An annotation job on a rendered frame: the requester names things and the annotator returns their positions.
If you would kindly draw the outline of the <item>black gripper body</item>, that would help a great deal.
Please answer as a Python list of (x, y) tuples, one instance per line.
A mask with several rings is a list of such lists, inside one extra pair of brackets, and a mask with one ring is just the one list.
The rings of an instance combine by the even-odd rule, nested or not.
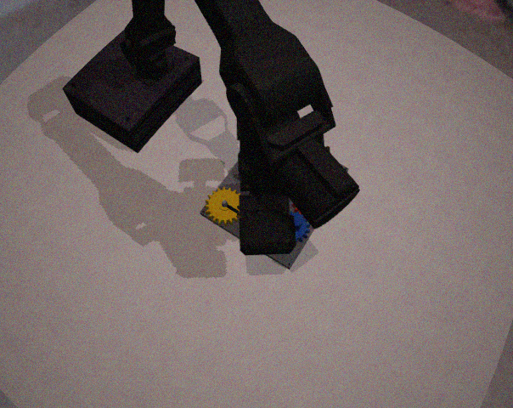
[(245, 255), (287, 254), (296, 245), (295, 218), (283, 213), (287, 200), (277, 195), (275, 168), (253, 165), (240, 150), (240, 191), (250, 191), (252, 211), (240, 217), (240, 251)]

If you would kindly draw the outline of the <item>yellow gear with black stripe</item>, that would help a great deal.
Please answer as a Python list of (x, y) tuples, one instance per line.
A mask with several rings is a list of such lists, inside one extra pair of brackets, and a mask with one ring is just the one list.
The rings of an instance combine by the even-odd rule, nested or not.
[[(208, 195), (210, 200), (206, 200), (206, 203), (209, 205), (205, 205), (205, 209), (209, 209), (206, 214), (211, 214), (209, 219), (213, 219), (213, 223), (218, 221), (218, 226), (224, 223), (225, 227), (228, 222), (233, 225), (233, 220), (238, 223), (237, 217), (240, 218), (240, 216), (237, 215), (239, 211), (237, 206), (240, 204), (241, 193), (238, 195), (236, 193), (237, 190), (231, 191), (231, 187), (228, 190), (223, 187), (222, 190), (217, 188), (217, 192), (213, 191), (212, 195)], [(222, 207), (222, 201), (227, 201), (228, 205)]]

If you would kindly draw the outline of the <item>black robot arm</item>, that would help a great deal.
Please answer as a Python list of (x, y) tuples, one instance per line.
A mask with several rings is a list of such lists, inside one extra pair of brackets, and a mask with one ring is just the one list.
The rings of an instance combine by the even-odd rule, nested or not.
[[(335, 127), (330, 97), (296, 35), (271, 21), (259, 0), (195, 0), (221, 48), (219, 73), (240, 122), (246, 160), (275, 168), (278, 196), (288, 196), (317, 229), (360, 191), (324, 147)], [(165, 0), (132, 0), (133, 17), (120, 43), (130, 73), (151, 87), (174, 68), (165, 48), (176, 41)], [(151, 83), (151, 84), (150, 84)], [(313, 111), (300, 118), (298, 111)]]

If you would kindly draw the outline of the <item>blue gear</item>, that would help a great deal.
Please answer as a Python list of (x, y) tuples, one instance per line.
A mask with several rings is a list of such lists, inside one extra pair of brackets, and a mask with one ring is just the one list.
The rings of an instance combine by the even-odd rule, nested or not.
[(302, 242), (303, 241), (302, 237), (307, 238), (307, 234), (306, 233), (310, 232), (310, 229), (307, 229), (307, 228), (310, 227), (310, 224), (306, 224), (307, 220), (303, 219), (303, 216), (299, 212), (293, 213), (291, 211), (290, 215), (294, 216), (294, 218), (295, 218), (295, 227), (296, 227), (295, 237), (296, 237), (296, 243), (297, 243), (297, 239), (300, 242)]

